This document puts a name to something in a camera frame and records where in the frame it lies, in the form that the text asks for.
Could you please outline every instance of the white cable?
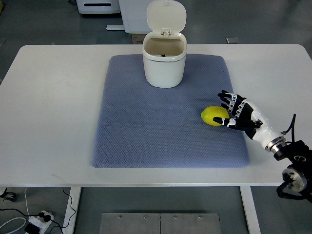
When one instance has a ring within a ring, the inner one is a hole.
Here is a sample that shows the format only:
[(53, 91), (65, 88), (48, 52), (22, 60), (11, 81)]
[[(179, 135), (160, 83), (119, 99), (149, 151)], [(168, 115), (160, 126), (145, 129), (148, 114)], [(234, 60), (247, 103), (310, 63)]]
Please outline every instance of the white cable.
[(25, 201), (26, 201), (26, 209), (27, 209), (27, 214), (29, 215), (29, 212), (28, 212), (28, 206), (27, 206), (26, 189), (28, 189), (28, 187), (26, 187), (26, 188), (25, 188), (24, 194), (25, 194)]
[(14, 232), (18, 231), (19, 229), (21, 229), (22, 227), (24, 227), (24, 225), (26, 224), (26, 218), (17, 217), (17, 218), (12, 218), (12, 219), (10, 219), (9, 221), (7, 221), (7, 222), (5, 222), (4, 224), (2, 224), (2, 225), (0, 226), (0, 229), (3, 228), (5, 224), (7, 224), (7, 223), (9, 223), (9, 222), (11, 222), (11, 221), (13, 221), (13, 220), (15, 220), (15, 219), (23, 219), (23, 220), (24, 220), (24, 224), (21, 225), (19, 228), (15, 229), (14, 231), (11, 231), (11, 232), (5, 233), (5, 234), (14, 233)]

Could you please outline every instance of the gray floor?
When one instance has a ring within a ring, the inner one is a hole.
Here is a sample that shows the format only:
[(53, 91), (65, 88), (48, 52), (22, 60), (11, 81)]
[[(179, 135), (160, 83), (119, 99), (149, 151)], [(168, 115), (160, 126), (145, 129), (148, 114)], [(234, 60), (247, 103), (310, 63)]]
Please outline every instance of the gray floor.
[[(120, 25), (120, 14), (81, 15), (67, 0), (2, 0), (0, 15), (0, 79), (19, 49), (28, 44), (131, 44), (131, 35), (107, 32)], [(181, 0), (187, 11), (182, 33), (189, 44), (297, 43), (312, 56), (312, 1), (310, 0)], [(23, 197), (24, 188), (14, 188)], [(254, 187), (255, 206), (262, 233), (312, 233), (312, 204), (277, 197), (276, 187)], [(29, 189), (29, 209), (49, 209), (63, 219), (67, 198), (61, 188)], [(60, 202), (53, 197), (62, 196)], [(11, 203), (25, 211), (21, 199)], [(0, 207), (10, 204), (0, 201)], [(76, 234), (98, 234), (102, 212), (208, 212), (219, 213), (222, 233), (244, 234), (239, 189), (230, 188), (83, 188)], [(0, 213), (0, 225), (12, 218)]]

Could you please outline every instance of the cardboard box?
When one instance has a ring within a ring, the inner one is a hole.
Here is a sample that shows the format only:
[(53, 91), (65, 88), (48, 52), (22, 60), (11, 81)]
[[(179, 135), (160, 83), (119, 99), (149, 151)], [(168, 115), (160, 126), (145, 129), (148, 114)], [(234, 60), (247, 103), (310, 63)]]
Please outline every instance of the cardboard box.
[(2, 9), (3, 9), (3, 2), (0, 0), (0, 14), (1, 14)]

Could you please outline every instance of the power strip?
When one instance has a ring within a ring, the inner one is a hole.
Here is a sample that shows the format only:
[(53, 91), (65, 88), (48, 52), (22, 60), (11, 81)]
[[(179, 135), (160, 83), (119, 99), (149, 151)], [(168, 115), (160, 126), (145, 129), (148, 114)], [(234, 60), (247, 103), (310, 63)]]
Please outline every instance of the power strip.
[(29, 217), (29, 224), (26, 226), (25, 234), (44, 234), (50, 224), (54, 220), (54, 216), (50, 212), (41, 211), (37, 218)]

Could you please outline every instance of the white table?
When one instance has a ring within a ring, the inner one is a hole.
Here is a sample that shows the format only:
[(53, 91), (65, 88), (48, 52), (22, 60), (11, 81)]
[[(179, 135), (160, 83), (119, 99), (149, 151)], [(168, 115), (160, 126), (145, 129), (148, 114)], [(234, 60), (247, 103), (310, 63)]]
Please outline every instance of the white table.
[[(277, 162), (246, 137), (250, 165), (227, 169), (99, 169), (91, 166), (105, 74), (111, 56), (141, 45), (29, 45), (0, 86), (0, 186), (240, 186), (250, 232), (258, 233), (250, 186), (282, 183)], [(312, 146), (312, 61), (293, 44), (188, 45), (222, 56), (233, 89), (253, 100), (275, 129), (297, 114), (296, 139)]]

